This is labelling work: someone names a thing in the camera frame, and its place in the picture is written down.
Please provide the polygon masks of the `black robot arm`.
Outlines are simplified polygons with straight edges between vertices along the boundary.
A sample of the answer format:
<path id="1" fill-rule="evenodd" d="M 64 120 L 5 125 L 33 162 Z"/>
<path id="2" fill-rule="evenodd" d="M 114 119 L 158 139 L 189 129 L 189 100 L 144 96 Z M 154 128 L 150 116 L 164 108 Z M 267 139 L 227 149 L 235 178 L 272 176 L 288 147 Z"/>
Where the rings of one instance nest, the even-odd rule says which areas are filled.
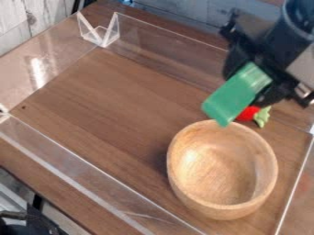
<path id="1" fill-rule="evenodd" d="M 301 107 L 314 104 L 314 0 L 285 0 L 272 21 L 235 8 L 219 34 L 229 44 L 223 76 L 251 62 L 271 79 L 255 106 L 283 99 Z"/>

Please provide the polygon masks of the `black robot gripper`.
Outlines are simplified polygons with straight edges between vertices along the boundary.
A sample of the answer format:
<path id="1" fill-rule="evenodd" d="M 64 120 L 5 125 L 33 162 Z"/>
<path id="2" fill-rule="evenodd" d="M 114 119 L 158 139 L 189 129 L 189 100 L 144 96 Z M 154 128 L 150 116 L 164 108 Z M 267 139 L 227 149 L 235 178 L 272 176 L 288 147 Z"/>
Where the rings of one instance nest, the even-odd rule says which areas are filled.
<path id="1" fill-rule="evenodd" d="M 224 80 L 248 62 L 272 80 L 251 105 L 267 107 L 283 99 L 301 107 L 314 105 L 314 8 L 284 8 L 273 21 L 235 8 L 219 34 L 229 44 Z"/>

